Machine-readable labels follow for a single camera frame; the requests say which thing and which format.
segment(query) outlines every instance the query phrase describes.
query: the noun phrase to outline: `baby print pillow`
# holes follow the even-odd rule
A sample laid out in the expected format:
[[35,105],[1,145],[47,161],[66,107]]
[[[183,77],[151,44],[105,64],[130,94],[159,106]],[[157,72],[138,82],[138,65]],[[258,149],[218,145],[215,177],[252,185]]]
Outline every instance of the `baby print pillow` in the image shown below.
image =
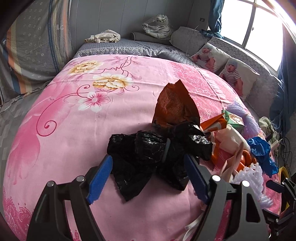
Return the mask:
[[230,58],[219,74],[219,77],[224,79],[243,101],[249,95],[258,76],[259,74],[249,65],[236,58]]
[[229,58],[230,55],[209,43],[206,43],[196,54],[190,57],[193,62],[213,73],[225,65]]

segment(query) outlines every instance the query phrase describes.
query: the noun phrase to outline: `blue curtain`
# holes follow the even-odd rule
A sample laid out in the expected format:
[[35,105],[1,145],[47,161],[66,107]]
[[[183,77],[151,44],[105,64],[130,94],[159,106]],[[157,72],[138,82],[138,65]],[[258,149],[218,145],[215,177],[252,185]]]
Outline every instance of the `blue curtain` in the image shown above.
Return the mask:
[[280,84],[270,107],[269,117],[276,130],[285,135],[290,129],[290,116],[296,106],[296,44],[285,27],[278,78]]
[[221,32],[221,13],[224,0],[211,0],[211,8],[209,13],[209,27],[211,30],[202,30],[201,33],[206,37],[223,38]]

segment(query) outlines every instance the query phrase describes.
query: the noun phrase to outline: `window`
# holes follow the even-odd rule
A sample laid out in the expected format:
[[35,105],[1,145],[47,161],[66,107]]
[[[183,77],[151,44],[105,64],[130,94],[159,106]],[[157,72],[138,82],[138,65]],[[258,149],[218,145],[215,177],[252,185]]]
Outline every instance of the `window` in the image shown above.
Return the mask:
[[282,23],[262,0],[225,0],[221,34],[262,60],[279,68],[283,48]]

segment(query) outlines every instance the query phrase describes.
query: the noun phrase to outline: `plastic-wrapped stuffed toy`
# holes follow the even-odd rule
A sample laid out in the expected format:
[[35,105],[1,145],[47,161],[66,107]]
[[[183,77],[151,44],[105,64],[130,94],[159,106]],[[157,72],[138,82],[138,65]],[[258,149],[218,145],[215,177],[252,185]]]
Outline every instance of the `plastic-wrapped stuffed toy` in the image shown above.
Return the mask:
[[147,20],[142,26],[147,34],[158,39],[170,39],[173,33],[168,17],[164,14],[158,14]]

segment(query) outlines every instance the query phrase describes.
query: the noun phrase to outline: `green snack box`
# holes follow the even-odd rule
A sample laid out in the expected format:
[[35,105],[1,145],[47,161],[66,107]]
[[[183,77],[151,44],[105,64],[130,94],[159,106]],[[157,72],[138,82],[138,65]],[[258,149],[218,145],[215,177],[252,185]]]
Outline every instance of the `green snack box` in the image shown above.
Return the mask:
[[230,113],[227,110],[222,110],[221,113],[224,114],[224,118],[227,121],[227,124],[232,125],[232,127],[236,129],[240,134],[244,131],[244,122],[241,117]]

